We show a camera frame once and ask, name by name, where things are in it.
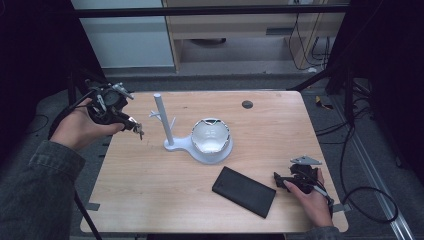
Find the table top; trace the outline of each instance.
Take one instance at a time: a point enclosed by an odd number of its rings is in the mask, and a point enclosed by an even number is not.
[[[172,133],[188,136],[203,118],[223,120],[233,149],[227,159],[205,165],[185,151],[169,152],[162,123],[149,117],[157,111],[153,92],[135,93],[124,112],[143,124],[145,135],[129,131],[113,136],[90,203],[100,232],[143,233],[281,233],[311,228],[303,208],[286,190],[277,188],[273,173],[290,176],[290,159],[307,155],[320,160],[329,195],[339,202],[303,99],[292,91],[225,91],[161,93]],[[245,109],[248,100],[253,107]],[[227,166],[277,190],[264,219],[212,192]],[[344,213],[333,221],[346,231]],[[83,220],[82,231],[90,228]]]

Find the person's right hand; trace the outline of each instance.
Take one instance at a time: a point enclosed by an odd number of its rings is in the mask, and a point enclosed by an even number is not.
[[[324,184],[321,169],[318,169],[318,181]],[[321,193],[312,190],[311,193],[305,194],[291,182],[284,181],[284,184],[300,201],[315,227],[334,226],[328,209],[327,199]]]
[[[79,106],[87,105],[91,99],[85,99]],[[59,143],[73,150],[79,150],[96,139],[113,135],[124,128],[122,123],[100,125],[91,120],[87,108],[76,108],[65,117],[57,127],[50,141]]]

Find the dark jacket sleeve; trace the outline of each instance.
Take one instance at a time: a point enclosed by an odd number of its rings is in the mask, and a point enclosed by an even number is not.
[[[305,240],[340,240],[343,239],[342,234],[336,227],[320,227],[313,228],[306,232]]]
[[[0,196],[2,239],[69,239],[74,183],[85,160],[44,141],[29,165]]]

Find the white base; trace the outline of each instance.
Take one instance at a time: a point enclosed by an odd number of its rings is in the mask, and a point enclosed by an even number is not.
[[[193,145],[193,142],[191,141],[191,134],[188,135],[185,138],[173,138],[174,139],[174,145],[169,145],[168,139],[165,140],[163,143],[163,146],[166,148],[166,150],[170,152],[174,151],[186,151],[190,153],[190,155],[196,159],[197,161],[204,163],[204,164],[217,164],[219,162],[224,161],[228,155],[230,155],[231,150],[233,149],[233,140],[230,137],[228,140],[228,146],[219,153],[214,154],[204,154],[201,153],[196,149],[196,147]]]

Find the white container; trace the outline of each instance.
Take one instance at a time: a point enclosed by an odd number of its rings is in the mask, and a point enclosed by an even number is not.
[[[230,129],[220,119],[205,118],[194,125],[191,141],[200,153],[215,155],[228,147]]]

